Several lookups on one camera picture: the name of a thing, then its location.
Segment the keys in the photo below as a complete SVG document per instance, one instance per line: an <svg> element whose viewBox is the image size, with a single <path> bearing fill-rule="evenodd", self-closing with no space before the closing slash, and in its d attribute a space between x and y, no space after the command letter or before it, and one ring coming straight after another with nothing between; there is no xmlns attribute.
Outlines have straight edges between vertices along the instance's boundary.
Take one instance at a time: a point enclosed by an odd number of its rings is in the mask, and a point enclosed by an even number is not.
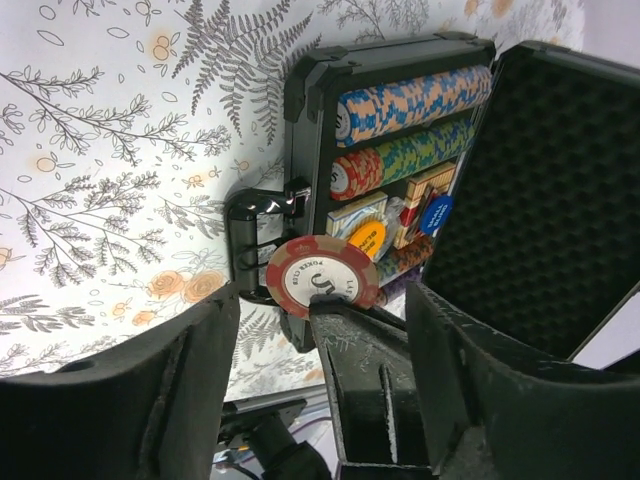
<svg viewBox="0 0 640 480"><path fill-rule="evenodd" d="M402 226L401 215L405 209L405 201L399 197L391 197L384 211L384 224L388 238L393 239Z"/></svg>

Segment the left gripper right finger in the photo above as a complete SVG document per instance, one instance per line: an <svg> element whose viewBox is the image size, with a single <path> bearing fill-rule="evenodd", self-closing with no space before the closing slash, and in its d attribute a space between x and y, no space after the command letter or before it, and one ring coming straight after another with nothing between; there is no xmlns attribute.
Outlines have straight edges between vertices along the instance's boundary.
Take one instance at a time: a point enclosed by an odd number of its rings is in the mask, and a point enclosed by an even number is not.
<svg viewBox="0 0 640 480"><path fill-rule="evenodd" d="M636 479L639 377L560 360L420 283L406 330L429 465L497 479Z"/></svg>

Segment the red playing card deck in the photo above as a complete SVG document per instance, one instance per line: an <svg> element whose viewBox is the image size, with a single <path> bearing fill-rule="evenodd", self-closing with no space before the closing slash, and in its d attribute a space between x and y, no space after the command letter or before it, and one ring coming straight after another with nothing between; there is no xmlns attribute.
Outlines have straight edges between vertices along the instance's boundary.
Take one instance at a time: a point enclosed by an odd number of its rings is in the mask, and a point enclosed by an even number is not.
<svg viewBox="0 0 640 480"><path fill-rule="evenodd" d="M401 215L402 226L394 238L396 249L401 249L422 236L419 230L420 218L435 197L448 191L455 170L453 162L442 162L408 180L405 209Z"/></svg>

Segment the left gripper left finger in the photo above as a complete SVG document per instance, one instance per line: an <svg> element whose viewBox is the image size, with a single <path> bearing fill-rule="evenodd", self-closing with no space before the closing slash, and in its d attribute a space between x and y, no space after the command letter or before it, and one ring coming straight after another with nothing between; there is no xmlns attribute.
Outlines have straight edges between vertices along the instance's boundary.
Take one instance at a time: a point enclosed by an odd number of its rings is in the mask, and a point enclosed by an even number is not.
<svg viewBox="0 0 640 480"><path fill-rule="evenodd" d="M1 383L5 479L206 479L239 327L234 285L53 373Z"/></svg>

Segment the blue playing card deck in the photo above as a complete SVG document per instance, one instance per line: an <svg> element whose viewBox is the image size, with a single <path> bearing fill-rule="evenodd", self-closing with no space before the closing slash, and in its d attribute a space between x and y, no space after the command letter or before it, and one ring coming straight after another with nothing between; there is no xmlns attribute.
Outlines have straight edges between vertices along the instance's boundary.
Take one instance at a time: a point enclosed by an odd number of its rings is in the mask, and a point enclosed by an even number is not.
<svg viewBox="0 0 640 480"><path fill-rule="evenodd" d="M379 191L329 212L326 221L326 234L348 239L355 230L365 223L381 220L387 200L388 195Z"/></svg>

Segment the blue small blind button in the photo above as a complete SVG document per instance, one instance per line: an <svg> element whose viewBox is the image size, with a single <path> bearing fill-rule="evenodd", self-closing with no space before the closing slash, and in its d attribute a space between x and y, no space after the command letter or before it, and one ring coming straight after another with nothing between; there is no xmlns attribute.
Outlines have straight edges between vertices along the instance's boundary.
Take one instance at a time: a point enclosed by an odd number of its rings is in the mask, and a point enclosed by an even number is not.
<svg viewBox="0 0 640 480"><path fill-rule="evenodd" d="M420 232L432 235L447 220L453 208L453 198L449 195L435 197L424 211L419 224Z"/></svg>

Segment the red poker chip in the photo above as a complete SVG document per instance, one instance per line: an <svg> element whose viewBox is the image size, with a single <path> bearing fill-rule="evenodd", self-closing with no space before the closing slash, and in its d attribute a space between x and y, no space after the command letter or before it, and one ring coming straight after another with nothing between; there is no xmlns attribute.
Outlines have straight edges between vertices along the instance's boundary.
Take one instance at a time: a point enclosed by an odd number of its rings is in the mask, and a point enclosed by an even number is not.
<svg viewBox="0 0 640 480"><path fill-rule="evenodd" d="M305 235L279 246L266 267L266 286L286 312L309 317L315 301L374 305L379 278L375 264L356 246L327 235Z"/></svg>

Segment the yellow big blind button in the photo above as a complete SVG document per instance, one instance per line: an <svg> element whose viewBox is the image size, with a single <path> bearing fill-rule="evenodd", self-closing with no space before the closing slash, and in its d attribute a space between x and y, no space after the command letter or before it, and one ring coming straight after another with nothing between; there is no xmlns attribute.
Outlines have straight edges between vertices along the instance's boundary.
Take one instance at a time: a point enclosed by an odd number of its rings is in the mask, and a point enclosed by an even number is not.
<svg viewBox="0 0 640 480"><path fill-rule="evenodd" d="M381 220L370 220L356 228L348 243L376 262L387 237L387 226Z"/></svg>

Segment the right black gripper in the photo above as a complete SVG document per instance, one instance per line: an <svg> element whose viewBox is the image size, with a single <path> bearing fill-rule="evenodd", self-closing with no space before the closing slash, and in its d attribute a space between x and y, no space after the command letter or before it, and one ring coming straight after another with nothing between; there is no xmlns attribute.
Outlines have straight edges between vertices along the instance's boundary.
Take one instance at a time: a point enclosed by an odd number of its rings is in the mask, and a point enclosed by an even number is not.
<svg viewBox="0 0 640 480"><path fill-rule="evenodd" d="M405 322L341 300L311 304L309 322L330 410L325 397L226 402L214 477L332 479L317 447L332 423L340 470L428 470Z"/></svg>

